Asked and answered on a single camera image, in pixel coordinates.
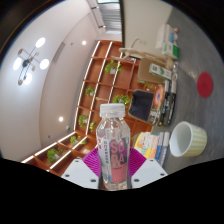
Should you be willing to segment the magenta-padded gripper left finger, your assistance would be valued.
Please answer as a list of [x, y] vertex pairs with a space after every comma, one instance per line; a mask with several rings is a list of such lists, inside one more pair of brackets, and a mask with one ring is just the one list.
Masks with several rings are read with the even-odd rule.
[[97, 189], [100, 180], [98, 149], [91, 150], [83, 159], [74, 159], [62, 178], [84, 188]]

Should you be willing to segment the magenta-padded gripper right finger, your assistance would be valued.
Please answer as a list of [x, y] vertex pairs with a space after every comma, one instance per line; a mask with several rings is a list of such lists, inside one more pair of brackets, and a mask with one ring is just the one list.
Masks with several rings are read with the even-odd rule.
[[136, 149], [130, 149], [128, 161], [128, 188], [146, 186], [167, 176], [166, 171], [155, 159], [146, 159]]

